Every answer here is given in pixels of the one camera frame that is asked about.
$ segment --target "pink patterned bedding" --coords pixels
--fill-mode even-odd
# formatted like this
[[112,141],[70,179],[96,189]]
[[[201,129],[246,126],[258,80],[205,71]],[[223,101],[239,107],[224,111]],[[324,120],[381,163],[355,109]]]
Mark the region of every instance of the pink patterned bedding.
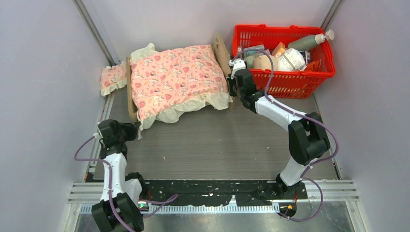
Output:
[[167,50],[131,66],[132,99],[141,120],[203,94],[228,93],[211,45]]

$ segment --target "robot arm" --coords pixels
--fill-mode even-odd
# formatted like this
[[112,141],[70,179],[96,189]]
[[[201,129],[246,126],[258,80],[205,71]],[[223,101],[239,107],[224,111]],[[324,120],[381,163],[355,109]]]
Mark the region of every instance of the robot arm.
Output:
[[128,231],[114,217],[109,202],[111,196],[123,222],[134,231],[141,232],[144,230],[144,222],[140,210],[145,209],[137,205],[138,199],[145,196],[147,186],[139,173],[125,176],[127,165],[125,142],[136,138],[137,128],[131,123],[118,123],[109,119],[101,122],[98,130],[101,136],[100,143],[102,142],[100,158],[110,166],[104,162],[104,188],[100,202],[92,206],[93,218],[101,232]]
[[324,128],[290,114],[278,105],[318,121],[322,119],[315,112],[306,114],[278,102],[270,95],[265,96],[264,91],[257,90],[253,75],[245,69],[242,60],[237,59],[230,64],[234,66],[231,76],[228,77],[231,96],[239,96],[245,108],[269,118],[289,133],[291,159],[276,178],[276,192],[278,196],[292,195],[301,181],[302,172],[329,150],[330,143]]

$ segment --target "red plastic basket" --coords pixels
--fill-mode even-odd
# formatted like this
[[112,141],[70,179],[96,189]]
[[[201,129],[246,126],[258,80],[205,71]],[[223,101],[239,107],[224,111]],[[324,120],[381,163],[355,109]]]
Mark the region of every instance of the red plastic basket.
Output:
[[[236,25],[232,50],[237,54],[237,48],[263,44],[272,52],[282,42],[286,46],[290,42],[307,35],[323,33],[321,28],[297,27],[274,28],[266,25]],[[319,72],[274,72],[268,93],[278,98],[307,98],[323,81],[335,75],[333,55],[329,42],[326,41],[310,51],[311,61],[320,60]],[[265,89],[269,80],[270,70],[251,69],[258,89]]]

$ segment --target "white pump cap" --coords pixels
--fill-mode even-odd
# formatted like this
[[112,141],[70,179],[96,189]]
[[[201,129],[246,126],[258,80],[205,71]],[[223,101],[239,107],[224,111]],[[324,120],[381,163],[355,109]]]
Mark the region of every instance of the white pump cap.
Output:
[[333,30],[328,30],[326,32],[326,39],[327,40],[334,40],[335,39],[335,33],[333,32]]
[[332,30],[328,30],[326,35],[317,34],[315,36],[315,41],[317,44],[323,43],[325,40],[333,40],[335,38],[335,33]]

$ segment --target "small pink pillow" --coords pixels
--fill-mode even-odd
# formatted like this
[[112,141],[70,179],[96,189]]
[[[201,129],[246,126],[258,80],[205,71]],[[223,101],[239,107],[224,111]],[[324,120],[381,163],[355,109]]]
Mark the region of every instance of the small pink pillow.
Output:
[[112,91],[125,87],[127,85],[126,71],[124,61],[113,67],[107,66],[100,77],[101,95],[107,96]]

